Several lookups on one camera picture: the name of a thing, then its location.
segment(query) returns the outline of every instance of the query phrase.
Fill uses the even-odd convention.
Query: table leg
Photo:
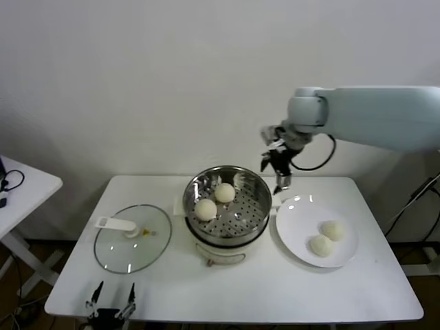
[[[19,235],[14,234],[13,232],[11,232],[11,235],[17,239],[23,246],[25,246],[27,249],[29,248],[29,244],[28,242],[26,242],[24,239],[22,239]],[[14,262],[14,259],[9,256],[8,259],[6,259],[5,263],[1,266],[0,268],[0,278],[3,277],[3,275],[6,273],[6,271],[9,269],[9,267],[11,266],[11,264]]]
[[[51,286],[55,285],[55,282],[58,279],[58,274],[52,271],[50,267],[55,265],[64,255],[62,251],[55,251],[45,263],[42,263],[28,250],[29,245],[18,235],[8,233],[1,239],[1,242],[12,253],[35,270],[35,274],[32,275],[32,277],[21,288],[22,297],[26,297],[40,280],[49,283]]]
[[[432,247],[425,247],[423,251],[431,260],[421,265],[401,265],[407,276],[440,276],[440,255]]]

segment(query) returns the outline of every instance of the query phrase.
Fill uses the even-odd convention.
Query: white table
[[[0,157],[6,171],[19,170],[25,175],[23,184],[10,191],[6,207],[0,208],[0,239],[9,250],[35,270],[34,275],[21,288],[22,297],[26,297],[40,280],[44,280],[50,285],[55,284],[58,274],[53,272],[50,267],[61,259],[63,253],[57,250],[42,263],[28,250],[29,245],[25,240],[16,232],[11,232],[11,230],[51,197],[63,185],[63,182],[59,177],[4,156]],[[8,176],[10,186],[15,186],[20,178],[20,175],[15,173]],[[9,257],[0,269],[0,278],[11,263],[12,257]]]
[[[353,220],[360,233],[355,258],[340,269],[319,269],[292,256],[271,219],[258,251],[243,263],[206,267],[181,217],[165,253],[150,267],[111,274],[95,261],[99,216],[135,204],[154,204],[169,215],[191,177],[117,176],[107,186],[45,304],[49,314],[87,316],[85,301],[100,281],[99,307],[125,306],[135,283],[134,320],[234,323],[339,323],[414,320],[417,297],[353,180],[293,178],[291,194],[313,195]],[[270,188],[273,178],[265,178]]]

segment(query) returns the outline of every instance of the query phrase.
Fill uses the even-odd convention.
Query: white plate
[[[345,227],[341,241],[333,242],[335,250],[330,256],[320,257],[309,247],[309,240],[321,234],[325,221],[339,221]],[[298,258],[318,267],[340,267],[348,263],[358,249],[358,233],[349,219],[326,206],[309,199],[294,197],[286,200],[276,215],[276,228],[281,240]]]

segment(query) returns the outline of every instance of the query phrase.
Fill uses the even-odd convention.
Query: metal rim
[[[226,249],[226,250],[231,250],[231,249],[237,249],[237,248],[242,248],[243,246],[246,246],[248,244],[251,244],[252,242],[254,242],[255,240],[257,240],[266,230],[267,225],[269,224],[269,220],[270,220],[270,216],[268,216],[269,219],[266,221],[266,224],[264,225],[263,229],[259,232],[259,234],[257,236],[255,236],[253,239],[251,239],[250,241],[246,241],[245,243],[240,243],[238,245],[217,245],[215,243],[211,243],[207,240],[205,240],[203,237],[199,236],[194,229],[191,227],[191,225],[189,224],[189,220],[188,217],[185,217],[185,222],[186,222],[186,226],[188,227],[188,229],[190,230],[191,234],[194,235],[194,237],[196,239],[198,239],[199,241],[201,241],[202,243],[205,243],[206,245],[212,246],[213,248],[218,248],[218,249]]]

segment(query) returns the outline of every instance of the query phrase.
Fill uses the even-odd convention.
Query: stainless steel steamer basket
[[[222,183],[234,186],[234,201],[216,201],[214,191]],[[208,222],[198,220],[194,212],[195,204],[204,198],[217,204],[217,217]],[[238,166],[218,166],[191,180],[183,202],[186,224],[196,238],[216,248],[238,248],[263,233],[269,220],[272,195],[256,173]]]

